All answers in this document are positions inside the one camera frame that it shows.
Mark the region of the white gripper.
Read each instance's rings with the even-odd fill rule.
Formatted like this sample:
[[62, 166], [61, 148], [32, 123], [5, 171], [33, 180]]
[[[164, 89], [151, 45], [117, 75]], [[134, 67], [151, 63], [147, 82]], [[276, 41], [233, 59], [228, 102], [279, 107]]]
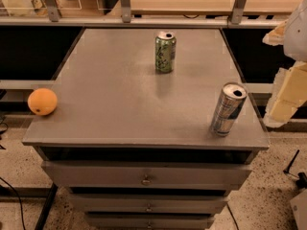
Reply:
[[307, 102], [307, 0], [303, 0], [285, 20], [265, 34], [262, 42], [283, 45], [284, 54], [296, 60], [288, 70], [280, 68], [272, 85], [272, 96], [266, 106], [266, 127], [287, 124]]

